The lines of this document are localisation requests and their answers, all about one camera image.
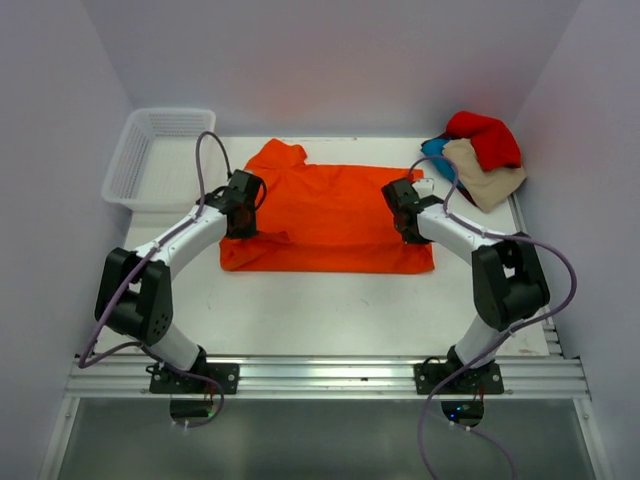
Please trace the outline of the orange t shirt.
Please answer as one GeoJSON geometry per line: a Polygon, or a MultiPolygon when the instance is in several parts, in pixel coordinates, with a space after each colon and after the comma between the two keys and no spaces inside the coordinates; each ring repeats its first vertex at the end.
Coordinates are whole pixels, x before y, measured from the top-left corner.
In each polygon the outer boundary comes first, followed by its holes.
{"type": "Polygon", "coordinates": [[[322,165],[300,145],[269,140],[246,169],[267,186],[256,236],[219,243],[223,270],[422,274],[431,246],[407,244],[395,230],[382,188],[405,168],[322,165]]]}

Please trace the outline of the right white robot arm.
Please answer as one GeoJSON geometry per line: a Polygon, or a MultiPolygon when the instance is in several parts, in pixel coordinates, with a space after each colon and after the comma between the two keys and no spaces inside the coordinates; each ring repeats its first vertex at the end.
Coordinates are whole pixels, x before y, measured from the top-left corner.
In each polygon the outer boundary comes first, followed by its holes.
{"type": "Polygon", "coordinates": [[[491,363],[487,349],[515,323],[532,318],[550,301],[538,254],[523,233],[487,230],[449,212],[435,195],[421,198],[406,178],[382,187],[394,227],[407,244],[437,243],[471,268],[476,315],[447,353],[447,366],[472,369],[491,363]]]}

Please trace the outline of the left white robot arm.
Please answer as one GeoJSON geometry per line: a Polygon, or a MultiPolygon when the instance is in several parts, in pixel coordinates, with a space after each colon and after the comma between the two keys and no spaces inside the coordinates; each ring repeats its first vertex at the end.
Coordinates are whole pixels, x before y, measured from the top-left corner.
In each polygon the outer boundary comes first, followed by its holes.
{"type": "Polygon", "coordinates": [[[95,306],[96,329],[81,354],[85,365],[103,328],[130,338],[157,361],[194,372],[204,350],[173,324],[172,283],[204,250],[227,239],[257,235],[257,210],[266,199],[260,177],[236,170],[229,182],[199,199],[157,238],[106,257],[95,306]]]}

